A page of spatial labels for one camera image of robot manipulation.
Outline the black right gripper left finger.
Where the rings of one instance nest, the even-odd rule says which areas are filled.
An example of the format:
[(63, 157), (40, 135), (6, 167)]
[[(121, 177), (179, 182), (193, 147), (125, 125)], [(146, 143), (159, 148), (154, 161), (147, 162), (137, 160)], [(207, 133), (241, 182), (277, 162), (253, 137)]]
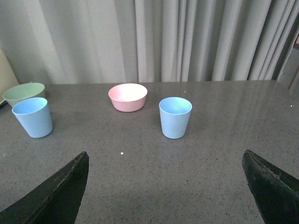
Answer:
[(73, 224), (86, 189), (89, 156), (72, 161), (0, 213), (2, 224)]

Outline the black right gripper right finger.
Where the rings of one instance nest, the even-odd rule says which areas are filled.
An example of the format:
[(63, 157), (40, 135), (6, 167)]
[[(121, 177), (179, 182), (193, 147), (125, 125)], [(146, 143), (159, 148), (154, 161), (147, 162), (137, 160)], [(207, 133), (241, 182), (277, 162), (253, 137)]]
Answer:
[(256, 153), (246, 150), (242, 167), (266, 224), (299, 222), (299, 181)]

